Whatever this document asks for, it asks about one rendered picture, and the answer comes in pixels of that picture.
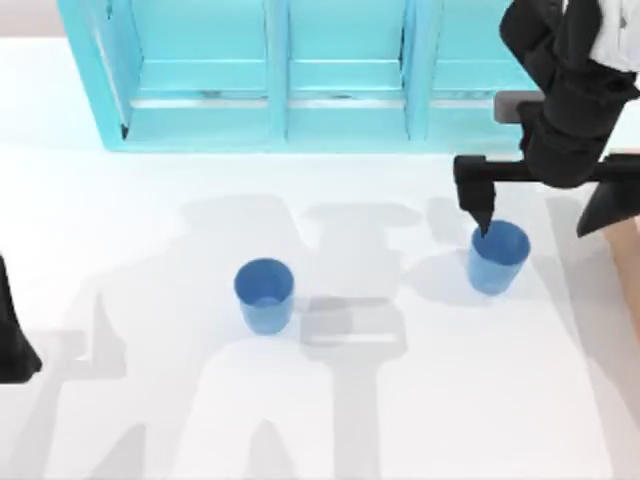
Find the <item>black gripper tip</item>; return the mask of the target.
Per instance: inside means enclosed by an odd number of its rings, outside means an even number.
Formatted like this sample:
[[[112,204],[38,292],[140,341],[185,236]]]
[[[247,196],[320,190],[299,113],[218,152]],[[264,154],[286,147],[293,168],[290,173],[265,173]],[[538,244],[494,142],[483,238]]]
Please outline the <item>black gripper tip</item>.
[[[0,255],[0,385],[27,383],[42,366],[19,324],[6,264]]]

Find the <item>blue cup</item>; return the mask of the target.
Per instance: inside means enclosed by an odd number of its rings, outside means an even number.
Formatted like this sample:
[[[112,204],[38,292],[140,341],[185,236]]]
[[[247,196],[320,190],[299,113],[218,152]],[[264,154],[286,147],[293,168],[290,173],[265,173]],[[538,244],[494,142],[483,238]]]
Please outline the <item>blue cup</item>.
[[[274,258],[244,264],[234,278],[234,292],[246,325],[257,335],[276,335],[293,315],[295,279],[290,268]]]
[[[494,220],[482,234],[471,235],[467,275],[471,286],[489,296],[504,293],[519,274],[531,253],[527,233],[506,220]]]

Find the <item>grey rounded box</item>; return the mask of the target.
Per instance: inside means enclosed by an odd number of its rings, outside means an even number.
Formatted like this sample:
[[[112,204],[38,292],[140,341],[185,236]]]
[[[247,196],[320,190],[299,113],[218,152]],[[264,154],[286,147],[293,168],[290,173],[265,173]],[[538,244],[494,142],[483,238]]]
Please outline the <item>grey rounded box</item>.
[[[540,102],[544,94],[540,91],[501,90],[494,96],[494,120],[500,124],[518,124],[520,115],[518,106],[523,102]]]

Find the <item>light blue rack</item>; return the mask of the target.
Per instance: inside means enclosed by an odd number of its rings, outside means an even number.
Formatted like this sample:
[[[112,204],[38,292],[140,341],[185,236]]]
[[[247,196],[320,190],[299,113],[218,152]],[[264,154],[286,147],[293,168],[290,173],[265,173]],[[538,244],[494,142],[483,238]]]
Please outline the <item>light blue rack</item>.
[[[105,148],[502,153],[512,0],[56,0]]]

